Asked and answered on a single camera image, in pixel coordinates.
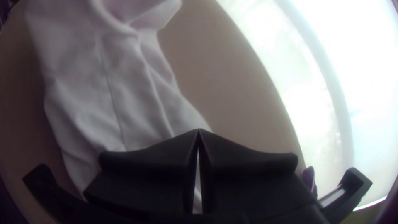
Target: window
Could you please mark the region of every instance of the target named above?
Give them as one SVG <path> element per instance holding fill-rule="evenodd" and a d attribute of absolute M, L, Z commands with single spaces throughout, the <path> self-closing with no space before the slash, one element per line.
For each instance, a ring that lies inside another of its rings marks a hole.
<path fill-rule="evenodd" d="M 218 0 L 274 82 L 315 169 L 318 195 L 356 167 L 373 181 L 359 208 L 398 173 L 398 15 L 390 0 Z"/>

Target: black plastic mount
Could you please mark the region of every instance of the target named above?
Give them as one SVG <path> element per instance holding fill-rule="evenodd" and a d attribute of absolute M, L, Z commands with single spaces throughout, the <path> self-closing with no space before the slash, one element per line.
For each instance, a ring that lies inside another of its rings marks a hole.
<path fill-rule="evenodd" d="M 203 214 L 192 214 L 199 153 Z M 354 168 L 320 203 L 294 174 L 292 153 L 261 153 L 198 129 L 147 149 L 104 152 L 101 173 L 84 192 L 68 194 L 40 165 L 24 182 L 60 223 L 338 223 L 371 182 Z"/>

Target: purple object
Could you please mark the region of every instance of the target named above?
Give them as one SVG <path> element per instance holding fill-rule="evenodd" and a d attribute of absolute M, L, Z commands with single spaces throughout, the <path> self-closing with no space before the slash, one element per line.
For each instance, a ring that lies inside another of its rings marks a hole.
<path fill-rule="evenodd" d="M 314 167 L 309 166 L 308 168 L 306 168 L 303 171 L 302 174 L 302 180 L 304 182 L 304 184 L 308 187 L 308 189 L 310 189 L 312 195 L 317 198 L 318 197 L 318 191 L 317 191 L 317 187 L 315 184 L 315 171 L 314 171 Z"/>

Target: white cloth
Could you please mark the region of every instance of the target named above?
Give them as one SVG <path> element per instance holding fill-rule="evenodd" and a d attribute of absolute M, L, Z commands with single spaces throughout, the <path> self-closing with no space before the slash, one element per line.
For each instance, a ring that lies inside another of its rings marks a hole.
<path fill-rule="evenodd" d="M 82 192 L 101 151 L 132 151 L 195 128 L 210 130 L 181 95 L 157 40 L 180 0 L 29 0 L 45 110 Z"/>

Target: beige surface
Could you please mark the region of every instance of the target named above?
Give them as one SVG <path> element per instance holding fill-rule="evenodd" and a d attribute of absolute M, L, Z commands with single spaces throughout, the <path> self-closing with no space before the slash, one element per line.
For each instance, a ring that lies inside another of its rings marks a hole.
<path fill-rule="evenodd" d="M 159 34 L 183 94 L 216 134 L 264 152 L 293 152 L 299 142 L 269 75 L 214 0 L 186 0 Z"/>
<path fill-rule="evenodd" d="M 246 40 L 212 0 L 188 0 L 160 34 L 182 92 L 226 138 L 303 160 L 286 110 Z M 40 163 L 77 194 L 43 110 L 38 59 L 18 5 L 0 35 L 0 174 L 32 224 L 54 221 L 22 182 Z"/>
<path fill-rule="evenodd" d="M 0 175 L 15 203 L 32 224 L 55 223 L 32 197 L 22 177 L 47 164 L 58 183 L 77 195 L 43 109 L 38 59 L 21 5 L 0 34 Z"/>

